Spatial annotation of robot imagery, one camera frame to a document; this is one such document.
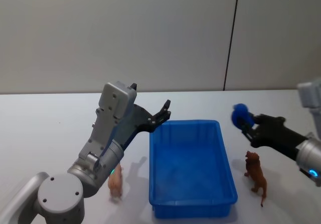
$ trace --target white tabletop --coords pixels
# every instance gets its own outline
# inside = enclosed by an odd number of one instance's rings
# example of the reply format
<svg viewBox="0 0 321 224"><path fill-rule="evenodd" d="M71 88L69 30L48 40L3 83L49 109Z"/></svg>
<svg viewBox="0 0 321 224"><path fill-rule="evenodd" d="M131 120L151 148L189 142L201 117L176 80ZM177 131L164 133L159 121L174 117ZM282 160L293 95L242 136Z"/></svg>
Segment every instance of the white tabletop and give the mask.
<svg viewBox="0 0 321 224"><path fill-rule="evenodd" d="M41 171L50 175L65 172L71 166L90 136L99 97L97 93L0 95L0 207L22 180ZM140 133L121 161L122 201L109 200L105 183L95 196L85 199L83 223L320 222L321 189L301 174L292 160L267 147L251 148L230 120L232 106L242 102L254 114L285 117L285 125L298 133L315 133L312 117L300 106L296 91L150 92L139 93L136 103L153 114L167 99L172 101L171 120L219 121L238 193L230 215L223 219L155 219L148 202L148 133ZM268 181L263 208L261 197L250 191L253 183L243 176L247 150L260 155ZM37 216L33 223L45 221Z"/></svg>

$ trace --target blue ball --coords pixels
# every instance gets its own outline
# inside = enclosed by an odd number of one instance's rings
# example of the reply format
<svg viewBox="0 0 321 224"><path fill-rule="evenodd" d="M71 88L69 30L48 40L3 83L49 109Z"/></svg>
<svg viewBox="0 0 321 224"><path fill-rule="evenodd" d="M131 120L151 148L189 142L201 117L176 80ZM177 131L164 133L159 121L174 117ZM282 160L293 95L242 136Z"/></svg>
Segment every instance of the blue ball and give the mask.
<svg viewBox="0 0 321 224"><path fill-rule="evenodd" d="M235 127L241 129L241 126L238 125L237 119L242 118L250 127L254 126L254 120L249 114L247 106L243 103L234 105L234 111L232 112L232 122Z"/></svg>

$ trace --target blue bin rim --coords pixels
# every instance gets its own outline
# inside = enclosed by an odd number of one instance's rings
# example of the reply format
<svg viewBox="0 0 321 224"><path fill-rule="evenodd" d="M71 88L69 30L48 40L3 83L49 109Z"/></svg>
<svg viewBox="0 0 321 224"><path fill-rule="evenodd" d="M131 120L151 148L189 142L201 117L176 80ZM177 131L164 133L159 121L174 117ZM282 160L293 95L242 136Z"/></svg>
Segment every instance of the blue bin rim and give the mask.
<svg viewBox="0 0 321 224"><path fill-rule="evenodd" d="M234 184L234 180L233 180L233 176L232 176L232 172L231 172L231 168L230 168L230 164L228 162L228 158L227 158L227 154L226 154L226 150L225 150L225 146L224 146L224 142L223 142L223 137L222 137L222 132L221 132L221 128L220 128L220 123L216 120L169 120L166 121L165 123L163 123L162 125L189 125L189 124L207 124L207 123L213 123L216 125L216 127L218 128L219 132L221 134L218 135L219 138L219 143L221 145L221 154L223 155L223 159L224 159L224 168L225 171L227 173L227 178L229 180L229 184L230 184L230 188L231 188L231 193L232 195L230 197L224 198L224 199L220 199L220 200L209 200L209 199L199 199L199 200L169 200L169 201L157 201L154 200L152 198L152 193L153 193L153 176L154 176L154 172L153 172L153 168L151 168L152 166L152 158L149 158L149 203L152 206L216 206L216 205L231 205L231 204L235 204L237 199L238 199L238 195L236 192L236 187ZM149 134L149 152L152 153L153 152L153 133Z"/></svg>

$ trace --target gray robot arm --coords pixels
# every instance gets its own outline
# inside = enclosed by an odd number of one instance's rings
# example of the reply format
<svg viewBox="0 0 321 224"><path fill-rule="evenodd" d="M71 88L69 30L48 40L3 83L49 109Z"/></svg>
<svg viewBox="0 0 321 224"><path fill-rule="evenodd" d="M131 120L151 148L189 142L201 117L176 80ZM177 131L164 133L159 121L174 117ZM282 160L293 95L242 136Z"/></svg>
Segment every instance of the gray robot arm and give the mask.
<svg viewBox="0 0 321 224"><path fill-rule="evenodd" d="M321 78L298 85L303 107L310 110L318 137L321 138ZM300 135L284 126L285 118L255 116L244 104L234 106L233 124L242 131L251 146L268 146L294 160L300 171L321 186L321 141L312 134Z"/></svg>
<svg viewBox="0 0 321 224"><path fill-rule="evenodd" d="M312 82L300 83L298 92L303 107L310 110L319 137L309 136L300 148L296 163L300 171L321 186L321 78Z"/></svg>
<svg viewBox="0 0 321 224"><path fill-rule="evenodd" d="M49 176L42 172L31 178L2 210L0 224L30 224L37 214L47 224L81 223L84 198L97 193L135 135L153 132L170 118L169 100L152 116L134 104L135 98L136 84L106 84L93 131L75 163L67 173Z"/></svg>

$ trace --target blue plastic bin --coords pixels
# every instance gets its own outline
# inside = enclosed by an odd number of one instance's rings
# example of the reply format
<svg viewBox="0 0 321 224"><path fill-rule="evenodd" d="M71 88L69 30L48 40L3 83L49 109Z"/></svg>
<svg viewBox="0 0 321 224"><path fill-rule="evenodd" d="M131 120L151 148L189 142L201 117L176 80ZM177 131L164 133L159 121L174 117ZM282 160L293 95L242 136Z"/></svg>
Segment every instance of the blue plastic bin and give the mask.
<svg viewBox="0 0 321 224"><path fill-rule="evenodd" d="M149 136L157 218L224 217L237 193L217 121L167 121Z"/></svg>

